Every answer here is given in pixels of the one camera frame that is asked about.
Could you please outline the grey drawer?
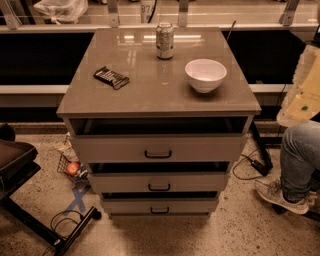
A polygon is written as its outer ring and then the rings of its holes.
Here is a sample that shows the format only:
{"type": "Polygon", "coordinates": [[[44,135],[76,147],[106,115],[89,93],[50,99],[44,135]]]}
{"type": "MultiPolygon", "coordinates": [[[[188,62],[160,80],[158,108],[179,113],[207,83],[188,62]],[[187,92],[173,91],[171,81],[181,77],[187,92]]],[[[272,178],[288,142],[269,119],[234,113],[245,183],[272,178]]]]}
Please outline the grey drawer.
{"type": "Polygon", "coordinates": [[[72,136],[84,163],[206,162],[238,160],[246,134],[88,135],[72,136]]]}
{"type": "Polygon", "coordinates": [[[101,206],[109,216],[210,215],[217,191],[103,193],[101,206]]]}
{"type": "Polygon", "coordinates": [[[92,165],[96,193],[221,191],[228,162],[107,163],[92,165]]]}

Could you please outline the grey drawer cabinet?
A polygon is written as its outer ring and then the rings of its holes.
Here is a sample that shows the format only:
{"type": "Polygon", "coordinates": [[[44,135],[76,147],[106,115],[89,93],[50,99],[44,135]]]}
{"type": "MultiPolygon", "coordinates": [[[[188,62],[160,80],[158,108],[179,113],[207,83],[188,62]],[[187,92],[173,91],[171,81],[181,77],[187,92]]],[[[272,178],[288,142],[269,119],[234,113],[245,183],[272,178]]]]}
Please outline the grey drawer cabinet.
{"type": "Polygon", "coordinates": [[[260,105],[217,28],[178,28],[170,60],[156,56],[152,28],[95,32],[57,114],[72,136],[246,134],[260,105]],[[227,69],[220,86],[199,93],[185,66],[211,59],[227,69]],[[129,78],[119,90],[97,80],[106,66],[129,78]]]}

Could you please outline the dark snack bar wrapper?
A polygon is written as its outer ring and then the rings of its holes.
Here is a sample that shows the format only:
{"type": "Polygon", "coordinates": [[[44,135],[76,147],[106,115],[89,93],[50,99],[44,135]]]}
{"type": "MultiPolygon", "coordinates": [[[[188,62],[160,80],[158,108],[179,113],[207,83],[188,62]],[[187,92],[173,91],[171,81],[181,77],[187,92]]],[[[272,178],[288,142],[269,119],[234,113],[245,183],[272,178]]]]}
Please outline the dark snack bar wrapper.
{"type": "Polygon", "coordinates": [[[98,69],[94,73],[94,77],[97,80],[111,86],[114,90],[119,90],[129,82],[128,77],[110,70],[106,66],[98,69]]]}

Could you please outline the white ceramic bowl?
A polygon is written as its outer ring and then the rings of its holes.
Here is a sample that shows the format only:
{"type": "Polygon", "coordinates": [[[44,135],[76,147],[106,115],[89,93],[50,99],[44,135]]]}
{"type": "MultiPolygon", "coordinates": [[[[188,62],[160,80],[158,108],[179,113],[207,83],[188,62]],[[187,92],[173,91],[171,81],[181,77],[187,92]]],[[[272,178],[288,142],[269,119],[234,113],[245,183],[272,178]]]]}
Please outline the white ceramic bowl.
{"type": "Polygon", "coordinates": [[[211,59],[195,59],[185,66],[188,84],[199,93],[217,89],[227,76],[223,64],[211,59]]]}

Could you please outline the silver soda can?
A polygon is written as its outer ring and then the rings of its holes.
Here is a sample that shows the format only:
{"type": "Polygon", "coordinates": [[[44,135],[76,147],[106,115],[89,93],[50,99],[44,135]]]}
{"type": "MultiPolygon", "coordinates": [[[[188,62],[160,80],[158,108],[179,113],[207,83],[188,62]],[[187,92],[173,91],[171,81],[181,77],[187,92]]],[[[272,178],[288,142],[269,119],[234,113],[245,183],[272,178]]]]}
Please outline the silver soda can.
{"type": "Polygon", "coordinates": [[[173,57],[174,27],[170,22],[160,22],[156,28],[157,57],[170,59],[173,57]]]}

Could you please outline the red apple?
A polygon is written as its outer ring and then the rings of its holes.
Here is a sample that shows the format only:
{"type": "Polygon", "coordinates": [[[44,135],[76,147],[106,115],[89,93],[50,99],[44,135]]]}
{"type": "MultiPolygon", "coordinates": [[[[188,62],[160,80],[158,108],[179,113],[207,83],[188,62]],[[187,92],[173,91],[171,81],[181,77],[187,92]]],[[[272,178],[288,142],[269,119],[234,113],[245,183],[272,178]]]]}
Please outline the red apple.
{"type": "Polygon", "coordinates": [[[67,165],[66,171],[71,176],[76,176],[80,169],[80,164],[78,162],[71,162],[67,165]]]}

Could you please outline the grey knit sneaker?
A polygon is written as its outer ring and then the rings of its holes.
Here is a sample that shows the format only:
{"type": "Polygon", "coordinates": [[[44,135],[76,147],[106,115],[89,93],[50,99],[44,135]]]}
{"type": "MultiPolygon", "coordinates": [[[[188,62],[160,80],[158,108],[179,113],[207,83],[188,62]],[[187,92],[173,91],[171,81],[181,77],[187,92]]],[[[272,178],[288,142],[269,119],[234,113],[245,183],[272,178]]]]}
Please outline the grey knit sneaker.
{"type": "Polygon", "coordinates": [[[306,199],[302,199],[294,203],[287,201],[283,196],[283,191],[278,180],[270,183],[264,183],[261,180],[256,180],[254,185],[261,198],[269,203],[280,206],[298,215],[306,214],[309,210],[309,204],[306,199]]]}

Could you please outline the person leg in jeans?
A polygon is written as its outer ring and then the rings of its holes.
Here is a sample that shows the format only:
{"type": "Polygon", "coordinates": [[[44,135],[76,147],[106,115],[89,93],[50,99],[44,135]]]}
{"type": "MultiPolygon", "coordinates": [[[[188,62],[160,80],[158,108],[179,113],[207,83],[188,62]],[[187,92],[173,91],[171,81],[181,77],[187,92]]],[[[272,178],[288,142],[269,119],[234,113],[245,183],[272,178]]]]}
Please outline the person leg in jeans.
{"type": "Polygon", "coordinates": [[[281,186],[298,202],[320,189],[320,124],[308,121],[286,129],[280,151],[281,186]]]}

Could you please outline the clear plastic bag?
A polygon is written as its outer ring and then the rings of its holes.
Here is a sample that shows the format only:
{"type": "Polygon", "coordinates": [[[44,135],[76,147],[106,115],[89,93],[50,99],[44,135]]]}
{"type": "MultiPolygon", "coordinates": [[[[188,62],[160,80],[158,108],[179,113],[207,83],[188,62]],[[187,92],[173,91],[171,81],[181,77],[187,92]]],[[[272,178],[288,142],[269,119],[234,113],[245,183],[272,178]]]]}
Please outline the clear plastic bag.
{"type": "Polygon", "coordinates": [[[88,0],[40,0],[33,7],[53,23],[77,23],[88,9],[88,0]]]}

